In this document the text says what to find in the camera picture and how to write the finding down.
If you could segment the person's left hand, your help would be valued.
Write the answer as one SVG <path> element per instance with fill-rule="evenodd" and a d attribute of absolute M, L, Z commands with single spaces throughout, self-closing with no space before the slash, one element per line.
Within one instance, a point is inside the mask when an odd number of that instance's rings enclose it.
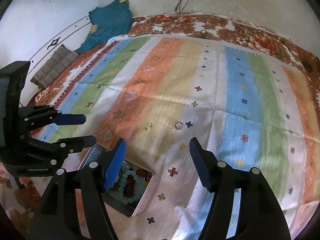
<path fill-rule="evenodd" d="M 0 163 L 0 177 L 1 178 L 8 178 L 10 173 L 6 170 L 3 163 Z"/>

